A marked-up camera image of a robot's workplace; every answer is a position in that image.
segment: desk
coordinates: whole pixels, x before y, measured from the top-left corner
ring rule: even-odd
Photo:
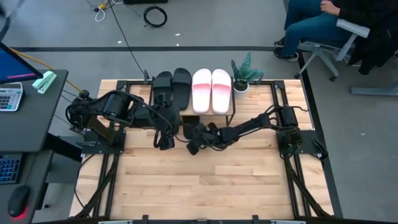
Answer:
[[[31,223],[45,185],[47,172],[55,152],[60,153],[62,147],[56,147],[61,142],[48,133],[55,109],[68,76],[66,70],[54,70],[57,78],[41,95],[32,88],[33,81],[23,82],[25,97],[16,112],[0,113],[0,151],[27,152],[19,184],[0,185],[0,220],[1,223],[24,224]],[[11,219],[7,212],[7,203],[15,188],[28,185],[30,194],[27,213],[24,218]]]
[[[284,82],[289,105],[307,108],[300,80]],[[98,96],[114,90],[116,84],[117,80],[102,80]],[[148,96],[149,88],[132,86],[131,93]],[[231,125],[256,117],[270,105],[271,90],[251,85],[244,99],[236,99],[236,114]],[[313,128],[309,113],[295,112],[302,130]],[[225,126],[224,116],[204,116],[201,122]],[[183,139],[181,128],[178,136]],[[154,149],[153,130],[125,130],[125,150],[118,165],[112,220],[140,220],[143,215],[149,215],[150,220],[250,220],[255,214],[260,219],[293,218],[284,163],[279,157],[274,131],[260,130],[245,136],[223,152],[205,149],[191,156],[185,143],[177,140],[175,148],[168,151]],[[103,155],[95,155],[80,171],[76,190],[83,203],[97,188],[102,158]],[[333,214],[321,162],[310,155],[300,155],[300,158],[307,189],[325,211]],[[74,198],[70,215],[80,210]]]

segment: pink and white slipper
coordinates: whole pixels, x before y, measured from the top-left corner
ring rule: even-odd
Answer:
[[[231,77],[222,69],[216,69],[212,76],[212,106],[215,114],[226,114],[231,99]]]
[[[197,114],[207,113],[210,107],[211,71],[201,69],[192,77],[192,108]]]

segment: chair armrest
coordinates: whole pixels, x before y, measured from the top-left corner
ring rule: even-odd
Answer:
[[[370,31],[371,31],[367,27],[360,26],[360,25],[354,24],[352,22],[348,22],[345,19],[338,19],[337,20],[337,27],[340,27],[340,28],[342,28],[344,30],[348,30],[348,31],[350,31],[350,32],[352,32],[352,33],[354,33],[354,34],[356,34],[356,35],[358,35],[360,37],[363,37],[363,38],[368,38],[368,35],[369,35]]]

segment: wooden table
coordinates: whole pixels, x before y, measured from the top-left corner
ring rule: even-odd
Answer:
[[[300,80],[284,80],[290,106],[307,108]],[[102,80],[98,96],[116,88],[117,80]],[[149,101],[150,86],[132,86],[131,93]],[[250,86],[244,99],[236,99],[231,126],[263,113],[272,105],[269,87]],[[299,127],[312,129],[307,112],[295,110]],[[225,126],[224,116],[204,116],[201,122]],[[178,134],[183,138],[182,127]],[[160,151],[152,147],[153,130],[128,129],[124,154],[116,177],[111,219],[191,220],[293,218],[283,160],[279,157],[275,132],[260,130],[245,136],[223,152],[201,150],[191,156],[185,143]],[[103,155],[95,155],[80,171],[76,191],[86,203],[98,185]],[[321,162],[300,155],[307,189],[322,208],[333,214]],[[107,190],[101,201],[104,211]],[[303,203],[297,189],[300,214]],[[70,215],[81,210],[73,199]]]

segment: black cable coil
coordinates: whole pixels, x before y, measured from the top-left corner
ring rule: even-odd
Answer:
[[[164,16],[164,21],[163,21],[161,24],[153,24],[153,23],[149,22],[149,20],[148,20],[148,18],[147,18],[148,12],[151,12],[151,11],[154,10],[154,9],[157,9],[157,10],[158,10],[159,12],[161,12],[161,13],[163,14],[163,16]],[[144,20],[145,20],[145,23],[146,23],[149,27],[153,27],[153,28],[162,27],[162,26],[164,26],[164,24],[166,24],[166,22],[167,22],[167,13],[166,13],[166,11],[164,11],[161,7],[151,6],[151,7],[148,7],[147,9],[145,9],[145,11],[144,11]]]

